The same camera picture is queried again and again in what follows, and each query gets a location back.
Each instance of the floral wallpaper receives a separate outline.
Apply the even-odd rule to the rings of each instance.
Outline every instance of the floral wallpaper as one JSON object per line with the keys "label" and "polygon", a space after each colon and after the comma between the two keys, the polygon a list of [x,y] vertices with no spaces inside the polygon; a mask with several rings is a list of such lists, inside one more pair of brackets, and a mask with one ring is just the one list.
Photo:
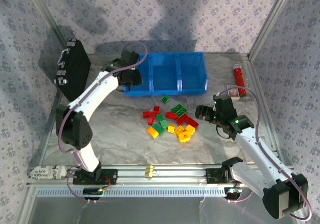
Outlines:
{"label": "floral wallpaper", "polygon": [[275,0],[45,0],[89,53],[143,40],[153,52],[249,52]]}
{"label": "floral wallpaper", "polygon": [[320,223],[320,0],[288,0],[254,60],[282,152],[309,181]]}
{"label": "floral wallpaper", "polygon": [[14,223],[56,96],[61,47],[33,0],[0,0],[0,223]]}

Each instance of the blue plastic bin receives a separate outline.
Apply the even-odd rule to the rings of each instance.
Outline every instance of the blue plastic bin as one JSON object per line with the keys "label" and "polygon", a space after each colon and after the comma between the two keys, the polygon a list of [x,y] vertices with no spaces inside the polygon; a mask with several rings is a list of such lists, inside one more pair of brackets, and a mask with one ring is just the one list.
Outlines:
{"label": "blue plastic bin", "polygon": [[149,53],[137,67],[143,83],[124,87],[127,96],[197,95],[208,88],[203,52]]}

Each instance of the yellow lego brick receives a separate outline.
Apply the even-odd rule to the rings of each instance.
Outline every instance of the yellow lego brick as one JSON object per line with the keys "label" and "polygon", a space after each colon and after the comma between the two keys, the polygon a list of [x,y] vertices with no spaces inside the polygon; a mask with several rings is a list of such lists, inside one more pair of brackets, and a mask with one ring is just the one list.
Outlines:
{"label": "yellow lego brick", "polygon": [[179,134],[180,134],[181,132],[184,132],[184,130],[185,130],[185,128],[181,125],[181,126],[179,126],[179,127],[174,131],[174,135],[175,135],[176,137],[179,137]]}
{"label": "yellow lego brick", "polygon": [[194,135],[196,129],[192,125],[188,125],[185,129],[186,131],[189,131],[191,135]]}
{"label": "yellow lego brick", "polygon": [[147,129],[147,132],[154,138],[156,139],[159,135],[159,133],[152,127],[150,126],[148,129]]}
{"label": "yellow lego brick", "polygon": [[168,132],[174,133],[176,126],[175,125],[169,125]]}
{"label": "yellow lego brick", "polygon": [[152,176],[153,176],[153,174],[154,174],[154,173],[153,173],[153,172],[154,172],[154,171],[153,171],[154,168],[155,168],[155,167],[154,167],[153,165],[148,165],[148,166],[145,168],[145,170],[146,170],[145,172],[146,172],[146,173],[145,173],[144,176],[147,177],[147,178],[152,178]]}
{"label": "yellow lego brick", "polygon": [[191,139],[191,133],[189,131],[184,131],[179,134],[179,141],[182,143],[188,142]]}

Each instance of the marble surface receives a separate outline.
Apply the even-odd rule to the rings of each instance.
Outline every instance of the marble surface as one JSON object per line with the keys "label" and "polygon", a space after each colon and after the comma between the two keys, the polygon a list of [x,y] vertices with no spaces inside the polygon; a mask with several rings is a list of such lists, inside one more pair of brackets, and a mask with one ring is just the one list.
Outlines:
{"label": "marble surface", "polygon": [[[101,65],[106,59],[114,57],[91,56],[92,68],[88,84],[97,76]],[[176,163],[222,163],[239,156],[244,161],[252,159],[231,139],[222,139],[216,133],[216,127],[208,122],[198,120],[199,128],[188,143],[180,143],[170,133],[165,133],[153,139],[147,132],[148,121],[142,112],[160,105],[163,112],[181,103],[191,117],[195,116],[198,105],[213,105],[213,95],[226,89],[226,85],[235,84],[233,65],[241,63],[238,54],[205,54],[208,70],[208,92],[198,96],[171,96],[167,104],[162,97],[126,97],[123,92],[113,91],[93,114],[90,125],[93,130],[92,146],[95,154],[103,165],[111,164],[176,164]],[[244,72],[245,82],[250,86],[250,80]],[[234,101],[238,115],[247,115],[256,123],[258,113],[253,96],[248,94]],[[58,139],[54,127],[48,143],[43,165],[72,165],[76,161],[72,154],[63,154],[58,147]]]}

